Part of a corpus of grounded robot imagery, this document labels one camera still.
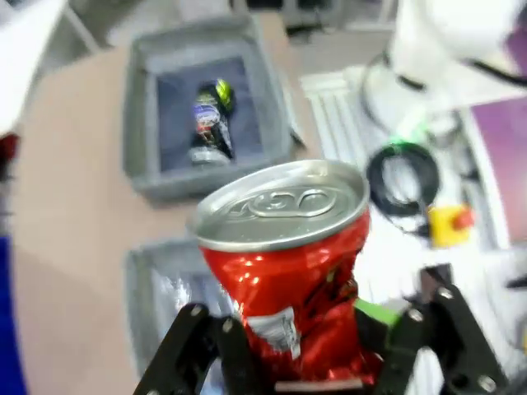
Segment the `screw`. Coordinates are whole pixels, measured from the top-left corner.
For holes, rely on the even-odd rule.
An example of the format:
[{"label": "screw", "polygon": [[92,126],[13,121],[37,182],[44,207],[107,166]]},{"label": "screw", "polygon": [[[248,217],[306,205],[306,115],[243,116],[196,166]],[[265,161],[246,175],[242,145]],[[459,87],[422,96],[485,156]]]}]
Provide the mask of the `screw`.
[{"label": "screw", "polygon": [[199,313],[201,313],[201,307],[199,306],[194,306],[194,308],[190,310],[190,315],[192,315],[193,317],[197,316]]},{"label": "screw", "polygon": [[231,319],[227,319],[223,323],[222,328],[223,328],[223,332],[225,332],[225,333],[229,332],[232,329],[232,320]]},{"label": "screw", "polygon": [[422,314],[419,310],[411,309],[408,311],[408,315],[412,320],[417,321],[418,323],[422,321]]},{"label": "screw", "polygon": [[478,384],[484,391],[488,393],[493,393],[496,391],[496,382],[488,376],[480,376],[478,379]]},{"label": "screw", "polygon": [[439,289],[439,295],[443,296],[446,299],[452,299],[454,296],[452,295],[452,292],[447,290],[446,288],[441,287]]}]

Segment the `can rim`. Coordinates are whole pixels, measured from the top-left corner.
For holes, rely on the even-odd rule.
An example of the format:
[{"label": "can rim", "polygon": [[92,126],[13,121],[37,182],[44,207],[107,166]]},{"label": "can rim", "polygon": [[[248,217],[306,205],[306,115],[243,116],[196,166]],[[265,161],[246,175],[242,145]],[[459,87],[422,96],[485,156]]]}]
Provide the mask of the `can rim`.
[{"label": "can rim", "polygon": [[[345,173],[347,174],[347,177],[352,178],[354,183],[360,183],[361,191],[359,192],[362,196],[359,203],[357,204],[357,207],[339,221],[335,221],[333,224],[325,226],[324,228],[321,228],[312,234],[295,235],[289,238],[274,240],[273,242],[229,242],[225,240],[210,239],[199,234],[200,226],[208,217],[223,208],[226,204],[229,204],[229,202],[231,202],[233,199],[239,198],[241,185],[244,185],[244,189],[251,190],[252,188],[258,188],[261,185],[265,185],[268,182],[276,180],[276,174],[288,173],[291,175],[301,175],[302,172],[305,173],[307,170],[314,169],[325,171],[326,174],[330,170],[338,170],[339,173]],[[200,247],[214,251],[228,253],[256,253],[292,249],[315,241],[326,239],[331,235],[335,235],[340,230],[346,228],[350,223],[353,223],[356,219],[362,216],[368,208],[369,201],[369,182],[366,176],[354,165],[337,160],[296,160],[283,165],[275,165],[251,173],[245,177],[233,181],[228,185],[225,185],[216,192],[211,193],[196,206],[193,215],[187,222],[187,229],[189,233],[197,238]]]}]

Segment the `silver can top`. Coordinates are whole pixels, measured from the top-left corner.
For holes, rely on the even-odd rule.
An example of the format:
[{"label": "silver can top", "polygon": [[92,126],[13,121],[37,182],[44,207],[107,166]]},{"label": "silver can top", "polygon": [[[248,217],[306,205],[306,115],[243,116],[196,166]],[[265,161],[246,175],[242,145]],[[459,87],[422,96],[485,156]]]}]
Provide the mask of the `silver can top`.
[{"label": "silver can top", "polygon": [[352,165],[299,160],[260,170],[203,199],[188,223],[208,249],[290,249],[334,235],[366,210],[370,188]]}]

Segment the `can pull tab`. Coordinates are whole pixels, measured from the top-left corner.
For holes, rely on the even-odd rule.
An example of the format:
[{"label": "can pull tab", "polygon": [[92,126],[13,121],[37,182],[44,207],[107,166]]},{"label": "can pull tab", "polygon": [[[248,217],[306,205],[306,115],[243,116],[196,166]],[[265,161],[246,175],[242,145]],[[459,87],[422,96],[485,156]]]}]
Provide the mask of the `can pull tab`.
[{"label": "can pull tab", "polygon": [[[309,207],[306,207],[306,204],[303,207],[303,203],[308,198],[317,198],[317,200]],[[273,191],[261,193],[248,202],[247,208],[256,216],[265,218],[311,218],[331,210],[336,201],[337,195],[334,191],[324,191],[318,188],[302,192]]]}]

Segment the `brown table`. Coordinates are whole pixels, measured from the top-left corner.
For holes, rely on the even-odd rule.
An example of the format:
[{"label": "brown table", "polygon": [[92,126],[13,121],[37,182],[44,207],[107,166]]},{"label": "brown table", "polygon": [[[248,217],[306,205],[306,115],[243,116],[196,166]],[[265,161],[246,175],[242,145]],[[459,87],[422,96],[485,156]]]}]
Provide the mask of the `brown table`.
[{"label": "brown table", "polygon": [[[318,156],[281,20],[259,16],[267,51],[289,80],[307,150]],[[180,234],[196,202],[152,208],[120,162],[127,49],[47,76],[22,126],[13,193],[14,298],[32,395],[131,394],[123,261],[130,248]]]}]

